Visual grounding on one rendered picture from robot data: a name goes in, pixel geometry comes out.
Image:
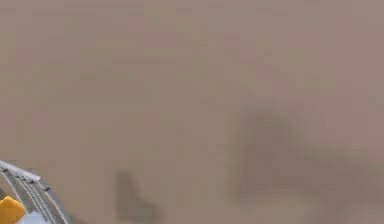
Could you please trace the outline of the yellow cushion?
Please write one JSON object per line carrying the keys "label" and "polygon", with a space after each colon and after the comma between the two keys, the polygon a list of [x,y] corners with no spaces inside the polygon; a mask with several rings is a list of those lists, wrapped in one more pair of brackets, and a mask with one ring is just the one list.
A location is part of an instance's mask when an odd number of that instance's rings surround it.
{"label": "yellow cushion", "polygon": [[22,204],[12,197],[0,200],[0,224],[16,224],[25,214]]}

